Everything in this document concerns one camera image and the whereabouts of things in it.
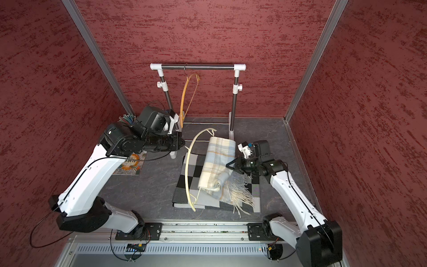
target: red wire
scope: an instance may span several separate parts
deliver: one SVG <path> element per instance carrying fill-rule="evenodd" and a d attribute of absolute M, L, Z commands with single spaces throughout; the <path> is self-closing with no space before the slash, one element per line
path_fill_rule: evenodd
<path fill-rule="evenodd" d="M 150 242 L 150 240 L 151 240 L 150 230 L 148 230 L 148 229 L 147 229 L 147 232 L 148 232 L 148 241 L 147 241 L 147 243 L 146 243 L 146 244 L 148 244 L 148 242 Z"/>
<path fill-rule="evenodd" d="M 279 240 L 279 238 L 277 238 L 276 241 L 274 241 L 273 243 L 269 244 L 268 246 L 272 246 L 272 245 L 276 244 L 277 240 Z"/>

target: plaid blanket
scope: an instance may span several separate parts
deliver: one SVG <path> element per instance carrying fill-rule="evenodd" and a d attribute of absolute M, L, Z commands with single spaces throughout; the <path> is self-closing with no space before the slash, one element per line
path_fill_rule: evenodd
<path fill-rule="evenodd" d="M 199 192 L 199 180 L 202 174 L 203 164 L 205 162 L 205 155 L 190 154 L 190 160 L 188 165 L 188 186 L 190 193 L 194 196 L 197 196 Z M 178 183 L 173 194 L 172 203 L 176 208 L 190 208 L 190 205 L 187 201 L 187 195 L 185 193 L 185 162 L 186 158 L 184 157 L 182 162 L 181 174 L 178 179 Z M 261 200 L 260 200 L 260 181 L 259 178 L 250 179 L 248 176 L 244 176 L 247 184 L 245 187 L 248 192 L 253 197 L 254 207 L 242 203 L 239 203 L 239 206 L 242 210 L 248 213 L 261 212 Z M 233 211 L 235 207 L 232 204 L 228 204 L 224 201 L 213 197 L 208 194 L 206 191 L 201 190 L 199 194 L 199 199 L 194 205 L 195 208 L 205 208 L 205 209 L 217 209 L 217 210 L 228 210 Z"/>

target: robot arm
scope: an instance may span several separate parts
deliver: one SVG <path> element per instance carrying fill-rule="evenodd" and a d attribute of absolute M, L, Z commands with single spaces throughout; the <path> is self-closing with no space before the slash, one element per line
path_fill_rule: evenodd
<path fill-rule="evenodd" d="M 308 201 L 292 178 L 287 164 L 273 158 L 268 142 L 245 142 L 238 148 L 243 157 L 228 163 L 227 167 L 247 175 L 264 176 L 283 198 L 298 225 L 289 223 L 280 214 L 272 214 L 263 219 L 265 235 L 280 237 L 294 247 L 304 267 L 328 266 L 340 261 L 340 226 L 334 221 L 327 221 Z"/>
<path fill-rule="evenodd" d="M 185 145 L 181 132 L 172 132 L 178 115 L 147 106 L 132 123 L 113 123 L 99 139 L 91 157 L 71 185 L 49 199 L 60 215 L 61 230 L 92 232 L 98 228 L 118 229 L 135 240 L 142 235 L 144 222 L 134 211 L 124 211 L 98 197 L 113 172 L 133 153 L 179 150 Z"/>

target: hanger hook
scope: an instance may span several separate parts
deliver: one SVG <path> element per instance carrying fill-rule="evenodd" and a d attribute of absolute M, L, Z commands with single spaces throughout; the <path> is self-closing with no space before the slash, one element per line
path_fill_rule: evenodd
<path fill-rule="evenodd" d="M 184 74 L 185 74 L 185 76 L 187 76 L 187 78 L 188 78 L 188 74 L 185 72 L 185 67 L 187 66 L 187 63 L 185 63 L 185 65 L 184 65 Z"/>

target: ventilation grille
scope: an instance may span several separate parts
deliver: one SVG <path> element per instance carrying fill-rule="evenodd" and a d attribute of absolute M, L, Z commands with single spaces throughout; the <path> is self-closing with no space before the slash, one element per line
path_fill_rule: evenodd
<path fill-rule="evenodd" d="M 127 244 L 113 244 L 113 250 L 119 254 L 126 252 Z M 111 254 L 110 244 L 80 243 L 78 254 Z M 265 244 L 188 244 L 188 243 L 150 243 L 143 254 L 186 254 L 186 255 L 264 255 L 267 253 Z"/>

